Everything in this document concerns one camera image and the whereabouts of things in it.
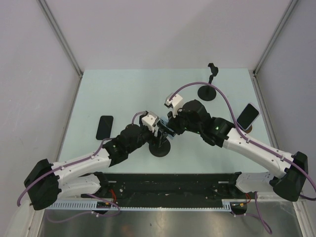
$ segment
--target black phone holder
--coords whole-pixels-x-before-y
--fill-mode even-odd
[[[218,67],[216,67],[213,63],[209,63],[208,67],[211,69],[212,72],[212,74],[209,76],[208,83],[212,84],[214,77],[218,74]],[[214,100],[216,97],[216,90],[208,85],[204,85],[198,89],[197,95],[201,100],[211,101]]]

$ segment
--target metal floor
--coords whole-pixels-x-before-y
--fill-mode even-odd
[[[302,237],[291,202],[260,202],[264,220],[274,237]],[[78,211],[46,210],[54,220]],[[247,213],[257,214],[255,204]],[[39,237],[267,237],[260,221],[253,217],[234,218],[228,212],[125,211],[116,217],[96,218],[90,214],[62,224],[43,219]]]

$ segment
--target black stand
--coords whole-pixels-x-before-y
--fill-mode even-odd
[[[171,150],[171,144],[168,139],[166,139],[160,147],[158,146],[157,143],[149,144],[149,151],[155,157],[164,157],[169,153],[170,150]]]
[[[218,68],[215,67],[213,63],[209,63],[208,67],[211,69],[212,72],[212,75],[209,76],[208,83],[212,84],[214,77],[218,74]],[[216,97],[216,90],[208,85],[204,85],[198,89],[197,95],[201,100],[211,101],[214,100]]]

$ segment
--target black smartphone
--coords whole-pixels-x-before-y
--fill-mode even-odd
[[[111,130],[113,125],[113,116],[101,116],[99,121],[99,126],[97,130],[97,135],[95,136],[97,140],[103,140],[105,138],[111,137]]]
[[[259,115],[260,111],[252,103],[249,103],[237,118],[237,123],[242,130],[246,131]]]

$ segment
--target round black base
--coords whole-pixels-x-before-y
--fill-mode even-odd
[[[211,101],[216,97],[216,90],[208,85],[204,85],[198,89],[197,95],[201,100]]]
[[[169,153],[170,150],[171,144],[168,139],[159,148],[157,148],[157,146],[149,144],[149,151],[155,157],[164,157]]]

